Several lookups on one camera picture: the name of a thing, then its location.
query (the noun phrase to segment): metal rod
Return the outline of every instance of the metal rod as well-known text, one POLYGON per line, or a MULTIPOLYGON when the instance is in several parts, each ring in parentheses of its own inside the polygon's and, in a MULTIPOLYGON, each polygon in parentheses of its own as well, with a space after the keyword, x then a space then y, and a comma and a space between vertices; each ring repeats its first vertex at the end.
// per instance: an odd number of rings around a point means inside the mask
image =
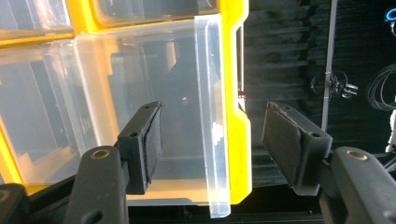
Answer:
POLYGON ((328 116, 329 116, 329 87, 330 76, 332 75, 332 56, 334 53, 334 36, 335 36, 335 21, 337 18, 337 4, 338 0, 332 0, 332 9, 330 12, 330 27, 329 27, 329 42, 327 45, 327 59, 326 59, 326 78, 324 82, 324 96, 323 96, 323 111, 321 130, 326 132, 328 116))

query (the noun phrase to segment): clear plastic bin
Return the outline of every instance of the clear plastic bin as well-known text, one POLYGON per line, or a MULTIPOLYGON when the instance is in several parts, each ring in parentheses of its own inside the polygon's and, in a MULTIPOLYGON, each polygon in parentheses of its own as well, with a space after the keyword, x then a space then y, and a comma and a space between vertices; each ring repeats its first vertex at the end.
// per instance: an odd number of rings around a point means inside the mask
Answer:
POLYGON ((218 0, 92 0, 97 20, 105 26, 192 18, 218 13, 218 0))
POLYGON ((0 0, 0 40, 72 32, 64 0, 0 0))
POLYGON ((75 174, 80 158, 49 52, 48 45, 0 50, 0 125, 29 184, 75 174))
MULTIPOLYGON (((128 196, 130 205, 209 204, 212 217, 230 213, 220 25, 220 15, 201 16, 53 45, 67 69, 59 78, 74 130, 86 120, 95 145, 114 144, 141 105, 163 103, 163 157, 147 194, 128 196)), ((92 146, 76 139, 81 153, 92 146)))

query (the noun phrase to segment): yellow drawer frame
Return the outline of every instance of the yellow drawer frame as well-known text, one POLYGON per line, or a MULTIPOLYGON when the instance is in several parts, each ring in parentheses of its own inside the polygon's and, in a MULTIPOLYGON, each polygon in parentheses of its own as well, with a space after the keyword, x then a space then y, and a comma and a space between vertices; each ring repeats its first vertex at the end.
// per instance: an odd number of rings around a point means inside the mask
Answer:
MULTIPOLYGON (((53 40, 73 38, 81 33, 94 33, 111 29, 95 19, 91 1, 66 0, 74 34, 37 36, 0 41, 0 48, 35 45, 53 40)), ((231 204, 240 203, 251 192, 250 121, 239 109, 237 87, 236 30, 248 16, 248 0, 219 0, 222 17, 222 49, 224 61, 224 90, 226 100, 227 141, 231 204)), ((6 183, 24 184, 7 142, 5 127, 0 120, 0 174, 6 183)), ((25 185, 29 193, 46 186, 25 185)))

